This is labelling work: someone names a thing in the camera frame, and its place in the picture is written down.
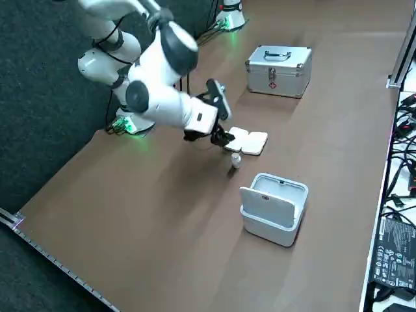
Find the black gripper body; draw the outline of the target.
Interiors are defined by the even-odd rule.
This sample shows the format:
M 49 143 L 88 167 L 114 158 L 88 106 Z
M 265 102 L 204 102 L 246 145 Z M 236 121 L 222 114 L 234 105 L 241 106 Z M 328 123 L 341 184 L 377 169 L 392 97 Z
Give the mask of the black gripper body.
M 202 125 L 201 127 L 197 126 L 193 129 L 185 129 L 183 131 L 183 139 L 188 142 L 195 142 L 201 138 L 208 137 L 210 141 L 211 135 L 214 133 L 219 134 L 220 128 L 223 127 L 218 123 L 218 121 L 214 121 L 213 123 L 208 123 L 206 125 Z

